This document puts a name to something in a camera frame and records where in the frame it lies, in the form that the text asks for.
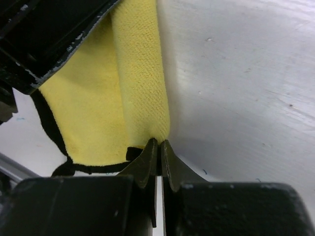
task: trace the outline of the yellow towel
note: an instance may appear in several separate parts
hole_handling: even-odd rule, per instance
[[[169,133],[156,0],[123,0],[40,87],[75,164],[126,161]]]

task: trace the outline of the white surface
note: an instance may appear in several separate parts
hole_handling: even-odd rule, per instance
[[[315,3],[157,1],[176,153],[213,181],[289,183],[315,220]],[[0,152],[48,176],[65,157],[17,100]]]

